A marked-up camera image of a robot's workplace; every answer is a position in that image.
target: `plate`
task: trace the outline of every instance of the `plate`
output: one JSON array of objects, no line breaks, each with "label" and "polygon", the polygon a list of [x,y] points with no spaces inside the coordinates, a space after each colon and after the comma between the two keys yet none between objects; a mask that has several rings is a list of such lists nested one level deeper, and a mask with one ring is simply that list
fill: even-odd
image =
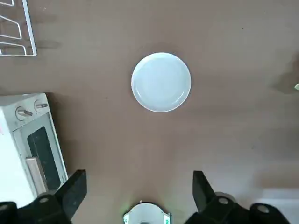
[{"label": "plate", "polygon": [[146,56],[136,65],[131,85],[136,100],[143,107],[168,112],[187,99],[191,75],[177,56],[160,52]]}]

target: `white toaster oven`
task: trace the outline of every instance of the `white toaster oven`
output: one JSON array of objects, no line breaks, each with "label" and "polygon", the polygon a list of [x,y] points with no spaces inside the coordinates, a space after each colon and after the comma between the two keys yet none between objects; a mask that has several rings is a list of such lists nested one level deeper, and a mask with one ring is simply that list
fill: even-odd
[{"label": "white toaster oven", "polygon": [[0,97],[0,202],[18,207],[67,180],[46,94]]}]

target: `toaster oven handle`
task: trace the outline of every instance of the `toaster oven handle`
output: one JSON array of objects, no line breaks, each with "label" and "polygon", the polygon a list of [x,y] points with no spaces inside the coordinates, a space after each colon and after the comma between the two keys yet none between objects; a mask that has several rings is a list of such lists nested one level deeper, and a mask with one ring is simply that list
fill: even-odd
[{"label": "toaster oven handle", "polygon": [[47,182],[39,158],[36,156],[27,157],[26,163],[29,167],[37,195],[47,192]]}]

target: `white wire rack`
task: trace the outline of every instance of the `white wire rack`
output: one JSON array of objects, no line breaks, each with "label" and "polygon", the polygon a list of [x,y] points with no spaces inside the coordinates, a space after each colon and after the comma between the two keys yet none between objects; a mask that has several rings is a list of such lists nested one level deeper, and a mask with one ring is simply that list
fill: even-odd
[{"label": "white wire rack", "polygon": [[27,0],[0,0],[0,56],[36,56]]}]

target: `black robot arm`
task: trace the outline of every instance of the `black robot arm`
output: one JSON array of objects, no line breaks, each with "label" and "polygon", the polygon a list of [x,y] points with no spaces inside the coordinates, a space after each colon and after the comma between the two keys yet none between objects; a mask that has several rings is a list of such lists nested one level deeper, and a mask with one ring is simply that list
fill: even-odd
[{"label": "black robot arm", "polygon": [[[25,207],[0,203],[0,224],[71,224],[86,193],[86,172],[77,170],[56,193],[39,195]],[[289,224],[273,206],[253,204],[248,210],[217,196],[201,171],[193,173],[193,197],[198,212],[185,224]]]},{"label": "black robot arm", "polygon": [[194,171],[192,191],[198,212],[185,224],[289,224],[273,206],[253,204],[248,210],[225,196],[217,196],[202,171]]}]

